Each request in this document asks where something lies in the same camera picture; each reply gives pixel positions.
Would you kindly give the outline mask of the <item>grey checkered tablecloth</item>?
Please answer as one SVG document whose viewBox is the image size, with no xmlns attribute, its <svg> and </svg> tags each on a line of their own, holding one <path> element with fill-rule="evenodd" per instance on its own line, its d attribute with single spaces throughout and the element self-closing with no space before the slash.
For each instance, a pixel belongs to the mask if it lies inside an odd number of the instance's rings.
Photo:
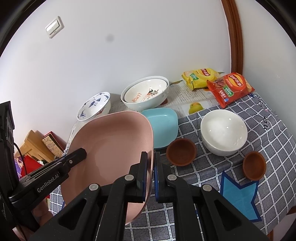
<svg viewBox="0 0 296 241">
<path fill-rule="evenodd" d="M 179 119 L 177 138 L 194 142 L 197 157 L 188 166 L 171 166 L 172 172 L 189 184 L 210 184 L 219 191 L 222 172 L 240 185 L 250 182 L 243 174 L 242 162 L 249 152 L 259 152 L 266 160 L 266 173 L 259 181 L 254 200 L 261 221 L 254 224 L 266 235 L 270 234 L 295 205 L 295 138 L 265 101 L 252 93 L 226 108 L 245 121 L 246 143 L 232 156 L 216 156 L 203 144 L 200 131 L 203 116 L 215 109 L 219 107 Z M 173 205 L 156 202 L 154 183 L 147 207 L 135 221 L 125 226 L 123 240 L 176 240 Z"/>
</svg>

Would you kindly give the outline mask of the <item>large white outer bowl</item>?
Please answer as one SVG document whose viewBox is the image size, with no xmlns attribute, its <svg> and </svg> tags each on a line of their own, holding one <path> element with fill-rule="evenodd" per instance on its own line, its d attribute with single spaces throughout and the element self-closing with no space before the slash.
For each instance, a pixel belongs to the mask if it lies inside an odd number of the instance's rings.
<svg viewBox="0 0 296 241">
<path fill-rule="evenodd" d="M 166 88 L 166 90 L 164 92 L 162 92 L 161 94 L 157 95 L 156 97 L 149 99 L 148 101 L 145 102 L 140 102 L 140 103 L 128 103 L 124 101 L 124 94 L 127 92 L 127 90 L 132 87 L 133 85 L 143 81 L 143 80 L 147 80 L 150 78 L 161 78 L 163 80 L 165 80 L 168 84 L 168 87 Z M 142 79 L 139 79 L 135 82 L 133 82 L 132 84 L 128 85 L 128 87 L 126 87 L 123 92 L 121 93 L 120 99 L 121 101 L 125 104 L 125 106 L 127 106 L 129 109 L 133 110 L 133 111 L 143 111 L 146 109 L 151 109 L 151 108 L 155 108 L 157 106 L 160 106 L 168 97 L 169 94 L 169 87 L 170 87 L 170 82 L 167 80 L 167 78 L 162 77 L 162 76 L 149 76 L 149 77 L 145 77 Z"/>
</svg>

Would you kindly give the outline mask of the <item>plain white bowl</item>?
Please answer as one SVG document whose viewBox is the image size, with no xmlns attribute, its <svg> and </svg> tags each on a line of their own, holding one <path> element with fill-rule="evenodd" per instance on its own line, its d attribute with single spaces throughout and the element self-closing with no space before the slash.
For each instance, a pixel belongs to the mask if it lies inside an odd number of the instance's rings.
<svg viewBox="0 0 296 241">
<path fill-rule="evenodd" d="M 242 118 L 228 110 L 217 109 L 201 120 L 200 131 L 205 147 L 217 156 L 230 156 L 246 143 L 248 131 Z"/>
</svg>

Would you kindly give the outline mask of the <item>lemon print inner bowl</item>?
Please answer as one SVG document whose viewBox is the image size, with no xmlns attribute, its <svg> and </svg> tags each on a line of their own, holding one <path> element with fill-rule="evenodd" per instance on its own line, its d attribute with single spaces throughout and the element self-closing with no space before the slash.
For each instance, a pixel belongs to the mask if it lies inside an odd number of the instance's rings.
<svg viewBox="0 0 296 241">
<path fill-rule="evenodd" d="M 166 90 L 168 84 L 161 78 L 143 80 L 130 87 L 124 94 L 124 101 L 128 103 L 140 103 L 148 101 Z"/>
</svg>

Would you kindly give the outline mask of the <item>brown wooden door frame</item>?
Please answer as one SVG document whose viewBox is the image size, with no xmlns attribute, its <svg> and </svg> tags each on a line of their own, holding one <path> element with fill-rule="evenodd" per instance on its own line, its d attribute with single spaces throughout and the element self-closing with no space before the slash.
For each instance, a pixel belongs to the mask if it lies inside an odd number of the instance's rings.
<svg viewBox="0 0 296 241">
<path fill-rule="evenodd" d="M 228 23 L 231 52 L 231 72 L 243 73 L 243 35 L 239 12 L 234 0 L 221 0 Z"/>
</svg>

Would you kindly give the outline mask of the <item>patterned red box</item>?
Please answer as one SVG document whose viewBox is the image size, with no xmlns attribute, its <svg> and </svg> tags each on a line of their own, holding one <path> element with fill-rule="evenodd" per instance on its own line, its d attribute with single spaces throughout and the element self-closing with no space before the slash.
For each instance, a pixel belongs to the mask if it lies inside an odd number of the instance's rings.
<svg viewBox="0 0 296 241">
<path fill-rule="evenodd" d="M 63 156 L 66 149 L 66 142 L 57 136 L 54 132 L 49 132 L 43 136 L 42 142 L 54 155 L 55 159 Z"/>
</svg>

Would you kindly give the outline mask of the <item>white wall switch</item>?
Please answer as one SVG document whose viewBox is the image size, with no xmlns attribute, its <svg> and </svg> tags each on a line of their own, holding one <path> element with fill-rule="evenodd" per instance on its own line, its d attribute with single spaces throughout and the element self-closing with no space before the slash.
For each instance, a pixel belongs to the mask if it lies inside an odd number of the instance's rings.
<svg viewBox="0 0 296 241">
<path fill-rule="evenodd" d="M 64 28 L 64 24 L 61 20 L 60 16 L 57 16 L 53 19 L 48 26 L 45 28 L 46 33 L 50 39 L 56 36 L 62 29 Z"/>
</svg>

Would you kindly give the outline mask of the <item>brown small bowl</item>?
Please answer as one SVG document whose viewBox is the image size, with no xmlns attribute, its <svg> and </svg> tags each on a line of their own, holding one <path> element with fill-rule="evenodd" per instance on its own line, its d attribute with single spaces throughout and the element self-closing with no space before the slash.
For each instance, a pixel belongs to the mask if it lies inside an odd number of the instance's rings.
<svg viewBox="0 0 296 241">
<path fill-rule="evenodd" d="M 187 166 L 196 156 L 196 145 L 187 138 L 174 140 L 166 149 L 166 158 L 175 166 Z"/>
<path fill-rule="evenodd" d="M 256 151 L 245 156 L 242 167 L 245 177 L 251 181 L 259 181 L 266 173 L 265 158 Z"/>
</svg>

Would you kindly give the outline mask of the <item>wooden furniture piece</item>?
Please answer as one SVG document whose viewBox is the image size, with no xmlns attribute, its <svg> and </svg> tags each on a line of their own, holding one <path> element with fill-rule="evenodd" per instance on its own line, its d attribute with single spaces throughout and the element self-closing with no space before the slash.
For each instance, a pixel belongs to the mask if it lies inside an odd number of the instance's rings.
<svg viewBox="0 0 296 241">
<path fill-rule="evenodd" d="M 54 154 L 42 142 L 43 135 L 39 131 L 30 130 L 20 147 L 23 156 L 30 156 L 36 161 L 50 163 L 54 160 Z"/>
</svg>

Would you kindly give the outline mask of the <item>blue crane pattern bowl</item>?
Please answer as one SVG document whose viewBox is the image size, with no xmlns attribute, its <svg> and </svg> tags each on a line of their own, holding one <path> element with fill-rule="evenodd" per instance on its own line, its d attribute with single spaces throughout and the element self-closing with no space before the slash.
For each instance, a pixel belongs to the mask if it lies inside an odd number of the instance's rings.
<svg viewBox="0 0 296 241">
<path fill-rule="evenodd" d="M 86 101 L 77 113 L 78 121 L 90 121 L 94 118 L 109 114 L 111 109 L 111 95 L 100 92 Z"/>
</svg>

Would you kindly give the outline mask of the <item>light blue square plate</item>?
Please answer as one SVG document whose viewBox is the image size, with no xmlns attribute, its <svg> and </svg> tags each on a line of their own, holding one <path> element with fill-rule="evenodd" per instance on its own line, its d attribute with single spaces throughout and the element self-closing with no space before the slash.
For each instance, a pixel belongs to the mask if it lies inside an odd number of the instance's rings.
<svg viewBox="0 0 296 241">
<path fill-rule="evenodd" d="M 170 108 L 153 108 L 142 111 L 149 120 L 154 134 L 154 149 L 162 149 L 178 135 L 178 116 Z"/>
</svg>

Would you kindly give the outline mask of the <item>yellow chips bag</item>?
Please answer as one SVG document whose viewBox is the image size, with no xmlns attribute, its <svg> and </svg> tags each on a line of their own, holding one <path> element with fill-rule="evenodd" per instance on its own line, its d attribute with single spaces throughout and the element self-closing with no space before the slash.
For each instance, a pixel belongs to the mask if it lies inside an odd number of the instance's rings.
<svg viewBox="0 0 296 241">
<path fill-rule="evenodd" d="M 207 88 L 207 81 L 218 79 L 224 72 L 217 72 L 211 68 L 185 71 L 182 74 L 187 87 L 191 90 Z"/>
</svg>

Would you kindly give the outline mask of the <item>red paper bag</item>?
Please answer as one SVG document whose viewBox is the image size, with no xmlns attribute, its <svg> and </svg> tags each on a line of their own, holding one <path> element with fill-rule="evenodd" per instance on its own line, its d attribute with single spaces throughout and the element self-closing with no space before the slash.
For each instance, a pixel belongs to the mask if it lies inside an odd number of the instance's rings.
<svg viewBox="0 0 296 241">
<path fill-rule="evenodd" d="M 39 169 L 43 165 L 37 162 L 35 159 L 33 159 L 30 156 L 25 156 L 24 157 L 24 162 L 26 167 L 22 167 L 21 169 L 21 177 L 35 171 L 36 169 Z"/>
</svg>

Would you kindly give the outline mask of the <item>pink square plate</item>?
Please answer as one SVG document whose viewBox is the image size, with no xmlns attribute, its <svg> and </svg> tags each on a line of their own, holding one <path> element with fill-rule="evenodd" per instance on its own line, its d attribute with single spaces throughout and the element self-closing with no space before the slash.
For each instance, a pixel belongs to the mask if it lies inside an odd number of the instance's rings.
<svg viewBox="0 0 296 241">
<path fill-rule="evenodd" d="M 130 166 L 148 154 L 146 197 L 151 194 L 154 138 L 149 120 L 136 111 L 121 111 L 96 118 L 84 125 L 71 142 L 69 153 L 85 149 L 86 159 L 71 168 L 61 185 L 69 204 L 92 183 L 105 186 L 129 173 Z"/>
</svg>

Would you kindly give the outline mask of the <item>red chips bag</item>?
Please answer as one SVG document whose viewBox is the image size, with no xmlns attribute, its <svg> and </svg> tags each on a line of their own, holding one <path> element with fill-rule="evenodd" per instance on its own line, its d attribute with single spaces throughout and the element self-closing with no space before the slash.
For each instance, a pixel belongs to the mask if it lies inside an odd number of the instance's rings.
<svg viewBox="0 0 296 241">
<path fill-rule="evenodd" d="M 224 75 L 214 81 L 207 80 L 207 87 L 221 108 L 226 108 L 229 104 L 255 91 L 245 77 L 236 72 Z"/>
</svg>

